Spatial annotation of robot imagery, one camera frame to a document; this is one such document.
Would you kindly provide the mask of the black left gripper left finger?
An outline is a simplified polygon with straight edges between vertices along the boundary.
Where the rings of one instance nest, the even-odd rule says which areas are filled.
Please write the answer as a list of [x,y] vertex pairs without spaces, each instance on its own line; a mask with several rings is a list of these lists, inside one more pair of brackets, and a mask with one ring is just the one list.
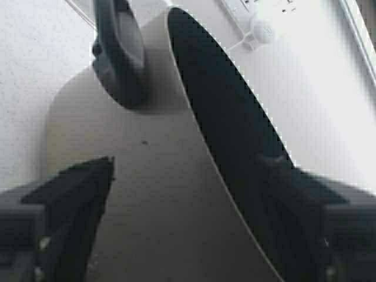
[[113,182],[100,157],[1,193],[1,280],[84,281]]

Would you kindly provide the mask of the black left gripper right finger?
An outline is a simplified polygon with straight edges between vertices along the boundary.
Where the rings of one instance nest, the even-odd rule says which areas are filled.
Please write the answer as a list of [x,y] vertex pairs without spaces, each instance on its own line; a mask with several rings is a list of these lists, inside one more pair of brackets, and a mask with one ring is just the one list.
[[375,196],[257,156],[261,193],[285,281],[374,281]]

